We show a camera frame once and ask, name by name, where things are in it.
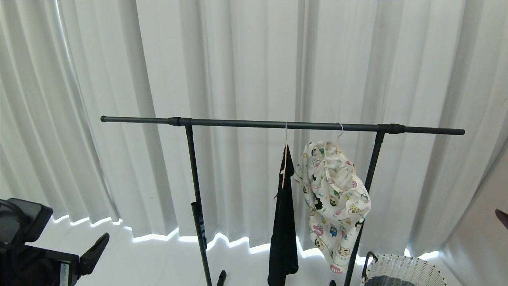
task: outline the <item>gray cloth in basket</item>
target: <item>gray cloth in basket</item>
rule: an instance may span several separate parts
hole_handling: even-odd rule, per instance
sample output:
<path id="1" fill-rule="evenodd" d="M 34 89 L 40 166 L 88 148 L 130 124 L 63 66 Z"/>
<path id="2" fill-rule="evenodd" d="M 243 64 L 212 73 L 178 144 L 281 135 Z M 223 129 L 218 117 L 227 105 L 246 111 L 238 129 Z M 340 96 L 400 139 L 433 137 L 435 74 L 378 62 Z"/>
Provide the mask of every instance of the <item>gray cloth in basket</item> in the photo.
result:
<path id="1" fill-rule="evenodd" d="M 416 286 L 416 284 L 399 278 L 382 275 L 367 280 L 367 282 L 365 282 L 365 286 Z"/>

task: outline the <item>horizontal bar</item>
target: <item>horizontal bar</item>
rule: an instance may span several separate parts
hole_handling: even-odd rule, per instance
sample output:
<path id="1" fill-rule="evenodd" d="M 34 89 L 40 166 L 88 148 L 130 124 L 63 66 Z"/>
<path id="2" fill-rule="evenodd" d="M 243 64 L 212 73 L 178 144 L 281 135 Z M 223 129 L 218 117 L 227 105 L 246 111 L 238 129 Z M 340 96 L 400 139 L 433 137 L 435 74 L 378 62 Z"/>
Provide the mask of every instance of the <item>horizontal bar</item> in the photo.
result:
<path id="1" fill-rule="evenodd" d="M 411 127 L 399 124 L 339 124 L 339 123 L 316 123 L 316 122 L 285 122 L 285 121 L 253 121 L 253 120 L 219 120 L 219 119 L 193 119 L 193 118 L 143 118 L 143 117 L 101 117 L 102 122 L 130 122 L 130 123 L 155 123 L 169 124 L 173 126 L 227 126 L 227 127 L 254 127 L 254 128 L 279 128 L 279 129 L 309 129 L 309 130 L 344 130 L 344 131 L 369 131 L 385 133 L 427 133 L 464 135 L 464 129 Z"/>

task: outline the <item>laundry basket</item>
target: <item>laundry basket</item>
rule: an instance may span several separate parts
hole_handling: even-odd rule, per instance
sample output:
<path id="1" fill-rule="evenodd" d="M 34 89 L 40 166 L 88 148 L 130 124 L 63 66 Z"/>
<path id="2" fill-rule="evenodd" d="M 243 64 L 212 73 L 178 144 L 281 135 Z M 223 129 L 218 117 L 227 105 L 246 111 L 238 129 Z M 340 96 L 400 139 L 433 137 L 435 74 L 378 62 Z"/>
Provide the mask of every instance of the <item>laundry basket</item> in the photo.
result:
<path id="1" fill-rule="evenodd" d="M 368 252 L 363 267 L 364 286 L 444 286 L 441 272 L 427 261 L 406 256 Z"/>

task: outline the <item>white wicker basket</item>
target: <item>white wicker basket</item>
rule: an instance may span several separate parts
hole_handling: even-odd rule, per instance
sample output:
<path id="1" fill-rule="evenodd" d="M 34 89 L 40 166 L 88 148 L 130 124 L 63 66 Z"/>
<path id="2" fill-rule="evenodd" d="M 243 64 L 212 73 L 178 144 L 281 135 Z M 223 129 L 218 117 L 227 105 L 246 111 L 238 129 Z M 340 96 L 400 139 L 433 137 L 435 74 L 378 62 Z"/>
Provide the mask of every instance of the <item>white wicker basket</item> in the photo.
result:
<path id="1" fill-rule="evenodd" d="M 371 255 L 374 259 L 367 267 L 368 259 Z M 381 279 L 379 276 L 387 276 L 387 279 Z M 392 279 L 390 281 L 388 277 L 398 278 L 417 286 L 446 285 L 446 281 L 441 275 L 441 272 L 438 271 L 434 265 L 429 264 L 425 260 L 392 254 L 383 254 L 376 257 L 374 256 L 374 253 L 369 252 L 369 254 L 367 254 L 367 259 L 365 260 L 361 285 L 364 285 L 369 280 L 375 279 L 375 277 L 377 277 L 376 286 L 397 284 L 394 283 Z"/>

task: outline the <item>white curtain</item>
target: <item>white curtain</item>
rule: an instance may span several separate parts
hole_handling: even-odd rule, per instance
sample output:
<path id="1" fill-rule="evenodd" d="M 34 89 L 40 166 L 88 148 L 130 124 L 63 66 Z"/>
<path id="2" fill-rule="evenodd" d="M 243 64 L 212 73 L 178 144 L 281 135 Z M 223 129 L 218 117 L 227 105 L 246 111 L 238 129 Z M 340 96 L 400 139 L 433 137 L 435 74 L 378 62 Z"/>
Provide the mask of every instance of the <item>white curtain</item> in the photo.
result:
<path id="1" fill-rule="evenodd" d="M 439 249 L 508 137 L 505 1 L 2 2 L 2 197 L 195 235 L 185 130 L 100 116 L 398 123 L 362 252 Z M 269 242 L 283 130 L 195 127 L 207 236 Z M 288 131 L 294 160 L 339 132 Z M 374 134 L 339 144 L 364 178 Z M 294 185 L 300 241 L 307 209 Z"/>

